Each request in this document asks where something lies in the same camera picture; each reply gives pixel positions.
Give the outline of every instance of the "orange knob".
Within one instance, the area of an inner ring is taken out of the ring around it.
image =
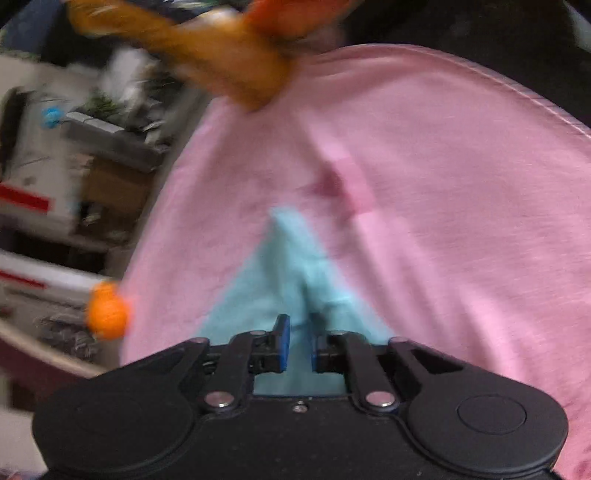
[[[117,295],[113,282],[99,283],[88,302],[86,324],[88,328],[104,340],[115,340],[125,335],[129,307]]]

